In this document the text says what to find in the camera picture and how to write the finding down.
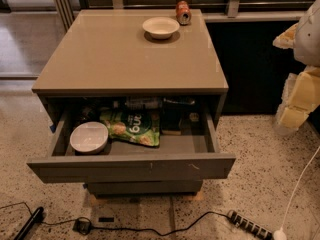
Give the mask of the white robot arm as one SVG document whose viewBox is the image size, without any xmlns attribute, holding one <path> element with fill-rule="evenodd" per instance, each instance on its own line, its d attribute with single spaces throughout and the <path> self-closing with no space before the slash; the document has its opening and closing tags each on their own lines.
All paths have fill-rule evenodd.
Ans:
<svg viewBox="0 0 320 240">
<path fill-rule="evenodd" d="M 298 75 L 289 74 L 276 113 L 277 127 L 294 132 L 320 105 L 320 0 L 315 0 L 298 23 L 277 36 L 273 45 L 292 49 L 294 59 L 305 65 Z"/>
</svg>

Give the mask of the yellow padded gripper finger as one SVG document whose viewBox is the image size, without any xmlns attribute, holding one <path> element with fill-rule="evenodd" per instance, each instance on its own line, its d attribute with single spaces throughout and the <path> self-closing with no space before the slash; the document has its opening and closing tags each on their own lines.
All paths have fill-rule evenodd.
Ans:
<svg viewBox="0 0 320 240">
<path fill-rule="evenodd" d="M 307 66 L 299 74 L 290 73 L 281 99 L 276 124 L 284 129 L 298 130 L 320 105 L 320 68 Z"/>
</svg>

